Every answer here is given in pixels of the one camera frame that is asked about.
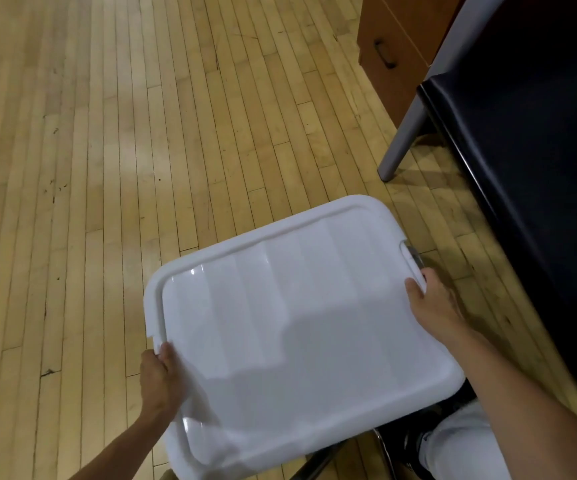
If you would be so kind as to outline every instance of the black handle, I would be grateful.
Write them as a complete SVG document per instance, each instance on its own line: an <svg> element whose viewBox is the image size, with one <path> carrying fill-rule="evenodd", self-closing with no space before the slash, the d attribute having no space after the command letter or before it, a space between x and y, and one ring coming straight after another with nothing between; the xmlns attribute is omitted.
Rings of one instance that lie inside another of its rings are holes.
<svg viewBox="0 0 577 480"><path fill-rule="evenodd" d="M382 62L384 63L386 68L387 69L395 69L397 67L397 64L395 62L387 61L386 57L382 54L382 51L380 50L380 46L383 43L384 43L383 38L376 38L375 41L373 42L373 47L375 47L375 51L377 52L377 55L379 55L379 58L382 59Z"/></svg>

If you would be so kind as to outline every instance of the brown wooden cabinet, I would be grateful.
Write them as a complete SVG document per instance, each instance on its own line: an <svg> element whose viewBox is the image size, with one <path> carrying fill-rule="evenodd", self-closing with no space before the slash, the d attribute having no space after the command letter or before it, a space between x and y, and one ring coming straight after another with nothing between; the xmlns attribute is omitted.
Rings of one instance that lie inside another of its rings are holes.
<svg viewBox="0 0 577 480"><path fill-rule="evenodd" d="M395 126L402 122L462 1L363 1L359 63Z"/></svg>

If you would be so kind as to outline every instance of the forearm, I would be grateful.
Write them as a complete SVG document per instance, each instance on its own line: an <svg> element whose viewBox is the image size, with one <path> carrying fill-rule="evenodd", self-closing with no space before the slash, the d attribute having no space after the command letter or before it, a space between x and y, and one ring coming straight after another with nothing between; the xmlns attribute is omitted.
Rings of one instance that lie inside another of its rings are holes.
<svg viewBox="0 0 577 480"><path fill-rule="evenodd" d="M577 479L577 416L478 333L461 331L446 346L480 399L512 478Z"/></svg>
<svg viewBox="0 0 577 480"><path fill-rule="evenodd" d="M138 418L71 480L131 480L165 429L162 422Z"/></svg>

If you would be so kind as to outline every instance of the chair seat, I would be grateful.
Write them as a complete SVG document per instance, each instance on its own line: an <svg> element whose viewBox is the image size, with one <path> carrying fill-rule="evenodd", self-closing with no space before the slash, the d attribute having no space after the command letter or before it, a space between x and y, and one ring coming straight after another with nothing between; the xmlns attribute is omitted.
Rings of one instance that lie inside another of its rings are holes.
<svg viewBox="0 0 577 480"><path fill-rule="evenodd" d="M577 58L524 62L418 93L577 376Z"/></svg>

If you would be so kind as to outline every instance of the person's left hand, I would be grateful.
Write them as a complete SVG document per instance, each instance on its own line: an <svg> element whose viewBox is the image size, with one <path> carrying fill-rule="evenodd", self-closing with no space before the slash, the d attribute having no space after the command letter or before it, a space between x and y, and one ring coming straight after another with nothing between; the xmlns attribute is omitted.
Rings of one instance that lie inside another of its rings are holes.
<svg viewBox="0 0 577 480"><path fill-rule="evenodd" d="M169 342L162 344L158 356L153 349L142 352L140 388L140 418L166 428L175 418L185 393L179 359Z"/></svg>

